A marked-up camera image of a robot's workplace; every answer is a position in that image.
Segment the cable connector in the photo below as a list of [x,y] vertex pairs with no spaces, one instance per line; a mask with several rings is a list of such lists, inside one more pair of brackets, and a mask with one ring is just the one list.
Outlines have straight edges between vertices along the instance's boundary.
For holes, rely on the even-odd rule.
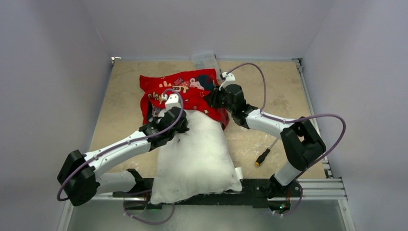
[[166,100],[165,103],[166,109],[170,110],[173,107],[179,107],[181,108],[181,104],[180,104],[180,98],[178,95],[176,94],[171,94],[168,99]]

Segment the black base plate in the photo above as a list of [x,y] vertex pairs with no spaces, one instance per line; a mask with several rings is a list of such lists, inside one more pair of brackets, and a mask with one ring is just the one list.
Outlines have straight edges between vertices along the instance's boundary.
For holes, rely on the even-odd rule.
[[[187,200],[175,203],[175,205],[248,205],[253,208],[270,208],[276,202],[268,202],[267,195],[269,193],[269,179],[242,179],[242,191],[226,191],[220,194],[198,194]],[[153,178],[144,178],[144,189],[151,189]],[[296,184],[291,184],[289,187],[291,197],[299,197],[300,192],[296,190]],[[115,192],[113,197],[127,198],[128,192]],[[286,198],[286,193],[275,195],[275,197]],[[130,203],[127,209],[140,209],[140,206],[134,206]],[[146,209],[161,209],[162,205],[147,204]]]

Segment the enclosure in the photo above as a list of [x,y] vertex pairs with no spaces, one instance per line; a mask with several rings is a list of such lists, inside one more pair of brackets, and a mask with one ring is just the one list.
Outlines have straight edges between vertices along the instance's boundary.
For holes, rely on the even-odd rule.
[[[2,230],[407,230],[407,9],[403,0],[3,2]],[[191,56],[204,51],[221,71],[260,66],[268,113],[344,118],[340,144],[300,178],[299,208],[280,218],[250,206],[177,205],[168,222],[149,226],[123,216],[124,199],[111,193],[81,206],[58,202],[67,154],[98,150],[142,125],[139,75],[194,70]],[[259,107],[257,69],[233,73]],[[312,123],[328,147],[342,129],[332,118]],[[269,134],[234,123],[224,134],[245,179],[268,179],[286,161],[279,141],[254,165]],[[156,159],[153,150],[110,172],[153,178]],[[137,216],[157,221],[170,210]]]

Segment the cartoon print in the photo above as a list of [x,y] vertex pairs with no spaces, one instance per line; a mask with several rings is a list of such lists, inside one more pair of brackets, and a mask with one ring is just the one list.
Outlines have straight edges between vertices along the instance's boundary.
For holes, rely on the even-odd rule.
[[200,75],[190,79],[191,88],[198,88],[200,90],[211,90],[214,83],[212,79],[206,75]]

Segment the white bracket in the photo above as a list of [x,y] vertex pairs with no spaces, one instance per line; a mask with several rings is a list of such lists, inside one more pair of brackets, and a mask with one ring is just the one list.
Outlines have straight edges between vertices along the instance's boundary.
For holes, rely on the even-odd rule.
[[168,99],[166,100],[165,106],[166,106],[166,110],[170,110],[173,107],[180,107],[181,108],[180,97],[177,94],[171,94],[168,97]]
[[222,73],[222,77],[225,78],[224,82],[221,83],[219,88],[224,88],[228,85],[235,83],[235,75],[233,73],[227,74],[227,72]]

